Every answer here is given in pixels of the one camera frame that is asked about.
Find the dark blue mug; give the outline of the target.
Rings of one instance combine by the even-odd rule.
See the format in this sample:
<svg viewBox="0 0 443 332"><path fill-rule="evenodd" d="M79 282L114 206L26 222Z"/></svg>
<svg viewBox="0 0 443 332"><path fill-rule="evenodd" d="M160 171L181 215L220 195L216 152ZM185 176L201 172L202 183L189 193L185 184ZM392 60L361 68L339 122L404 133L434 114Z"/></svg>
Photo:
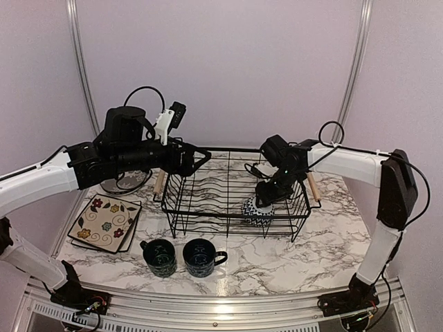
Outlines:
<svg viewBox="0 0 443 332"><path fill-rule="evenodd" d="M187 271L198 278L211 275L216 266L228 260L226 251L217 251L206 239L190 240L184 245L182 254Z"/></svg>
<svg viewBox="0 0 443 332"><path fill-rule="evenodd" d="M175 248L166 239L154 239L139 243L143 251L143 258L150 271L157 277L166 278L177 270Z"/></svg>

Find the grey reindeer round plate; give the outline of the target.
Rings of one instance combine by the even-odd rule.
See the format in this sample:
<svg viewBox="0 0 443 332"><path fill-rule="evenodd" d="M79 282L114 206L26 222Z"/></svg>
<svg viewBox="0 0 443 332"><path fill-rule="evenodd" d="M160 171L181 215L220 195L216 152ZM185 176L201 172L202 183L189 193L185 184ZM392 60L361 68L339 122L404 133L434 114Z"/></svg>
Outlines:
<svg viewBox="0 0 443 332"><path fill-rule="evenodd" d="M114 196L124 196L136 192L142 188L152 176L152 170L148 172L132 171L121 174L117 179L105 180L100 184L101 189Z"/></svg>

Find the dark blue mug front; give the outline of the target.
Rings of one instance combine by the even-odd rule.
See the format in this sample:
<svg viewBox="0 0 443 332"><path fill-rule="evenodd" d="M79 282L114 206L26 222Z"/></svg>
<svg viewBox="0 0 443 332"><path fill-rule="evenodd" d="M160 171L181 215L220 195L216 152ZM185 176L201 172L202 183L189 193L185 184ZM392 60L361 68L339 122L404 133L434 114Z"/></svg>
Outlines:
<svg viewBox="0 0 443 332"><path fill-rule="evenodd" d="M182 254L187 271L198 278L211 275L216 266L228 260L226 251L217 251L206 239L190 240L184 245Z"/></svg>

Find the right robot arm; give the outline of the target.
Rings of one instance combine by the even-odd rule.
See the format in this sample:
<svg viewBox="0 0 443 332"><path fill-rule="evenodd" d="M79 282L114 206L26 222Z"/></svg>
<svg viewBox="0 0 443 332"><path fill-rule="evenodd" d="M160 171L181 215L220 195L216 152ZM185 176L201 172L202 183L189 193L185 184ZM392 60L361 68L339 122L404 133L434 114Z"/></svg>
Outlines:
<svg viewBox="0 0 443 332"><path fill-rule="evenodd" d="M370 290L392 259L402 234L414 221L411 213L418 198L407 153L396 149L389 154L363 151L340 144L327 145L307 139L290 145L279 135L266 139L260 147L265 159L276 172L255 187L255 213L266 212L275 202L293 193L293 184L304 180L310 172L320 172L361 181L379 189L377 224L371 243L349 290L343 294L343 304L357 310L370 298Z"/></svg>

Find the blue white patterned bowl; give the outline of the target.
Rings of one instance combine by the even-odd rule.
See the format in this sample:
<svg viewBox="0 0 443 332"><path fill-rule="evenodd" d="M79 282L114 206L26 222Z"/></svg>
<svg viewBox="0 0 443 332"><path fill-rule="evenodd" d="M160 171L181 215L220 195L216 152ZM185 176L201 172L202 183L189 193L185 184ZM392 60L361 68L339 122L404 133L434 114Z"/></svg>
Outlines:
<svg viewBox="0 0 443 332"><path fill-rule="evenodd" d="M246 199L242 205L242 215L245 222L254 225L255 227L264 227L270 224L274 216L273 205L266 207L258 207L256 205L256 197L252 196Z"/></svg>

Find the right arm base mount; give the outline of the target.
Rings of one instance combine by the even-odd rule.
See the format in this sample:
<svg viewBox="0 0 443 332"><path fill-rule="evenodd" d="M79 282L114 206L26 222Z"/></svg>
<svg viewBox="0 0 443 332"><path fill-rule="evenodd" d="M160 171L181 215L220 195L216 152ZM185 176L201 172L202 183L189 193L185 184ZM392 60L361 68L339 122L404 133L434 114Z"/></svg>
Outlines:
<svg viewBox="0 0 443 332"><path fill-rule="evenodd" d="M321 295L317 302L324 317L335 315L340 317L344 331L366 331L379 310L378 305L379 298L375 290L363 300L354 301L351 298L351 291L344 290Z"/></svg>

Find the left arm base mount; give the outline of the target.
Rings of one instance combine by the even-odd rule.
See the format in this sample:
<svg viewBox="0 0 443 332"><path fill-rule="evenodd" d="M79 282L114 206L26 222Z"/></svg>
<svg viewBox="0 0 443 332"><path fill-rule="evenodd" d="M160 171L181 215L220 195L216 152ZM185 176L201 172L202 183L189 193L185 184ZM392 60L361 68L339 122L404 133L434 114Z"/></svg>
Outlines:
<svg viewBox="0 0 443 332"><path fill-rule="evenodd" d="M98 331L100 325L102 324L102 316L107 314L110 305L111 295L109 293L84 288L84 295L82 296L81 300L70 302L66 297L56 293L54 290L50 290L46 284L44 284L44 287L50 295L50 300L52 303L75 310L75 313L71 316L71 322L62 323L65 331ZM80 328L79 326L75 325L75 323L78 322L78 318L80 318L82 315L90 314L97 316L97 322L93 328L90 326Z"/></svg>

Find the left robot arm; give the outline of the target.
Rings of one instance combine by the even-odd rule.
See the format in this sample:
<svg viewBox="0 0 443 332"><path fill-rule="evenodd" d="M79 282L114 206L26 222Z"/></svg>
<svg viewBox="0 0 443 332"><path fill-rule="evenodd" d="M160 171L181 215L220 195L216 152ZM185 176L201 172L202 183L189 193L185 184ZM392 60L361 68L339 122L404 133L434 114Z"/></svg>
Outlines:
<svg viewBox="0 0 443 332"><path fill-rule="evenodd" d="M38 278L55 298L80 308L87 302L74 267L48 256L12 228L7 215L25 205L64 192L85 190L132 171L161 169L193 175L208 162L204 148L171 138L186 112L175 102L152 124L139 107L108 110L105 127L91 142L61 147L40 163L1 177L1 260Z"/></svg>

